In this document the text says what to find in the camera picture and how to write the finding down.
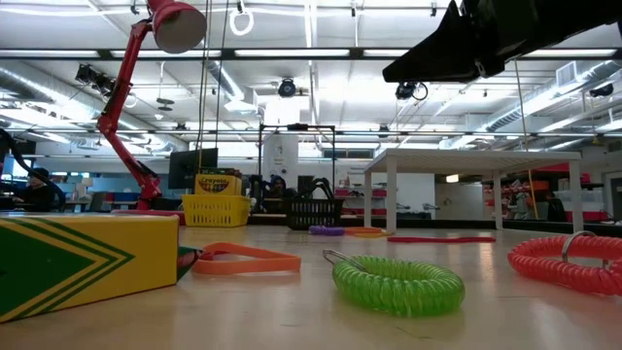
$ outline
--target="black plastic basket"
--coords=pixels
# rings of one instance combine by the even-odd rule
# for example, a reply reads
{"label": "black plastic basket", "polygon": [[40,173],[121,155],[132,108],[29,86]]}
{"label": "black plastic basket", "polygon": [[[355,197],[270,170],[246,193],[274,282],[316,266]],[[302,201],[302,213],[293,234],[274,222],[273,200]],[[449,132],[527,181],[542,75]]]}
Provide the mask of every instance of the black plastic basket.
{"label": "black plastic basket", "polygon": [[343,199],[292,198],[285,201],[288,227],[308,230],[312,226],[335,227],[341,219]]}

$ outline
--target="yellow basket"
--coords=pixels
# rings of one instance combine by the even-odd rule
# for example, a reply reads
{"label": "yellow basket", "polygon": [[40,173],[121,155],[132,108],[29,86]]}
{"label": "yellow basket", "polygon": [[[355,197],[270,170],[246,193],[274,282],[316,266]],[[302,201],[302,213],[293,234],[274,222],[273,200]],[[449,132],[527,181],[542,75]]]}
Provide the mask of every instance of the yellow basket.
{"label": "yellow basket", "polygon": [[184,194],[182,200],[189,227],[234,228],[249,220],[251,199],[241,195]]}

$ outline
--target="ceiling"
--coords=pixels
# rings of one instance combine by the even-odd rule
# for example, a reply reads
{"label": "ceiling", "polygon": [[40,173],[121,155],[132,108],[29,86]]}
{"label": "ceiling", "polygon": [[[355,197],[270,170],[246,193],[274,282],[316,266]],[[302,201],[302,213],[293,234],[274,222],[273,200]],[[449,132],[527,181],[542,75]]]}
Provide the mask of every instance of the ceiling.
{"label": "ceiling", "polygon": [[[135,16],[129,12],[130,0],[4,0],[0,2],[0,50],[7,49],[54,49],[124,50],[132,23],[146,15],[144,1],[138,0],[142,14]],[[205,8],[205,1],[187,1],[198,9]],[[245,1],[254,11],[255,25],[246,35],[233,34],[228,20],[227,1],[219,0],[213,4],[211,31],[208,33],[210,47],[219,48],[305,48],[304,0],[260,0]],[[357,3],[360,11],[358,23],[351,17],[351,1],[317,0],[317,33],[312,44],[318,48],[353,48],[358,36],[358,46],[365,48],[410,48],[433,33],[444,14],[448,0],[437,0],[438,12],[431,17],[431,2],[424,0],[380,1],[361,0]],[[228,4],[235,9],[235,2]],[[15,14],[7,10],[23,10],[25,14]],[[39,13],[96,13],[112,12],[105,16],[88,17],[50,17],[34,16]],[[281,15],[267,14],[281,12]],[[238,28],[247,21],[244,17],[236,19]],[[619,48],[622,40],[614,25],[602,26],[579,34],[558,45],[559,48]],[[144,49],[157,49],[153,36],[148,35]],[[505,106],[518,101],[519,87],[514,63],[508,64],[505,71],[496,77],[479,79],[472,85],[443,84],[429,85],[429,97],[425,101],[411,101],[400,105],[395,98],[395,84],[387,84],[381,71],[391,63],[387,60],[315,60],[317,71],[317,98],[319,100],[316,123],[336,125],[340,129],[374,129],[387,124],[399,130],[475,130],[474,120],[486,118]],[[0,67],[9,61],[0,58]],[[59,81],[67,86],[80,89],[81,84],[74,78],[80,60],[24,60],[21,64],[45,74],[51,81]],[[526,94],[555,79],[556,70],[567,61],[519,61],[518,74],[520,89]],[[121,66],[118,61],[90,60],[93,69],[116,77]],[[311,88],[310,69],[306,60],[227,60],[223,69],[232,80],[243,88],[253,88],[264,105],[277,100],[276,88],[283,78],[293,78],[303,95],[295,97],[301,108],[300,120],[311,123],[308,91]],[[128,117],[148,125],[170,129],[178,123],[185,123],[190,129],[198,128],[199,96],[201,94],[200,61],[139,61],[133,77],[132,92],[137,97],[136,105],[125,108]],[[252,115],[230,113],[228,102],[221,94],[212,94],[217,87],[213,77],[208,77],[204,98],[206,101],[206,128],[216,127],[217,113],[219,128],[247,129],[257,128],[259,118]],[[86,87],[82,94],[100,98],[97,91]],[[173,111],[161,112],[157,109],[158,97],[175,101]],[[612,98],[619,98],[617,93]],[[588,106],[606,103],[605,99],[588,99]],[[580,97],[569,96],[548,106],[537,114],[549,118],[551,122],[562,120],[568,115],[579,113],[582,108]],[[163,115],[161,120],[156,114]],[[195,135],[176,136],[186,142],[194,140]],[[249,136],[223,136],[228,140],[252,140]],[[414,137],[408,143],[439,142],[438,137]],[[398,141],[395,138],[387,142]]]}

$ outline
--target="red desk lamp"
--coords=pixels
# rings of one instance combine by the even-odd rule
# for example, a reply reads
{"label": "red desk lamp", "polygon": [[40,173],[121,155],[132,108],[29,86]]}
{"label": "red desk lamp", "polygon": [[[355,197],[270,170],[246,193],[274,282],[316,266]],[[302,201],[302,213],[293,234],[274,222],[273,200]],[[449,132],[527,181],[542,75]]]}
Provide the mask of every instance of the red desk lamp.
{"label": "red desk lamp", "polygon": [[191,5],[173,0],[148,0],[147,6],[153,15],[132,25],[115,88],[97,121],[97,128],[140,186],[139,210],[150,209],[151,200],[162,196],[157,174],[136,160],[117,136],[119,117],[131,89],[130,81],[140,47],[147,33],[153,30],[155,42],[163,51],[184,53],[198,45],[207,30],[205,16]]}

